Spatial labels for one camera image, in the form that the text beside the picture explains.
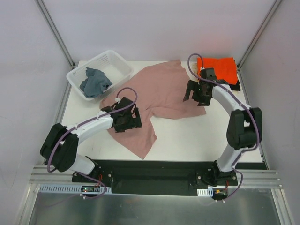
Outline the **pink t shirt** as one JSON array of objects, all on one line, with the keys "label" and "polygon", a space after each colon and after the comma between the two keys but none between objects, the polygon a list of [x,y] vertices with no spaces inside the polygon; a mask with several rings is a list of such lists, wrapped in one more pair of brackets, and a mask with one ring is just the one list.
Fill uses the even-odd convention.
[{"label": "pink t shirt", "polygon": [[144,159],[157,139],[150,121],[152,116],[178,120],[206,114],[193,100],[183,101],[189,76],[180,60],[148,66],[134,75],[118,90],[120,97],[136,100],[142,128],[122,133],[109,129],[109,134],[139,158]]}]

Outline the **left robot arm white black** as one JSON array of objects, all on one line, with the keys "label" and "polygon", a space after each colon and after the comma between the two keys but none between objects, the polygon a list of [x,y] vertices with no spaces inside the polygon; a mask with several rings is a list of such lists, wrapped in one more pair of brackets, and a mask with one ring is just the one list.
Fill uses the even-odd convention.
[{"label": "left robot arm white black", "polygon": [[136,103],[123,97],[112,106],[102,108],[94,117],[72,126],[57,123],[52,126],[41,149],[40,155],[47,160],[50,172],[71,170],[82,173],[88,182],[95,182],[99,171],[88,157],[77,153],[78,146],[86,139],[104,130],[116,133],[141,128],[142,122]]}]

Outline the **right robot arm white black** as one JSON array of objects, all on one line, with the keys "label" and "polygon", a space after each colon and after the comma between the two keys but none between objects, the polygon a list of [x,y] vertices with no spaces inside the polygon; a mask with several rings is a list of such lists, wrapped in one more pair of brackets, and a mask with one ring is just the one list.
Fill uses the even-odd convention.
[{"label": "right robot arm white black", "polygon": [[227,146],[212,167],[201,175],[203,183],[222,185],[230,179],[242,154],[255,150],[262,140],[262,111],[243,104],[230,90],[230,85],[215,76],[213,68],[202,69],[198,81],[188,81],[183,100],[193,99],[199,106],[218,101],[230,116],[226,131]]}]

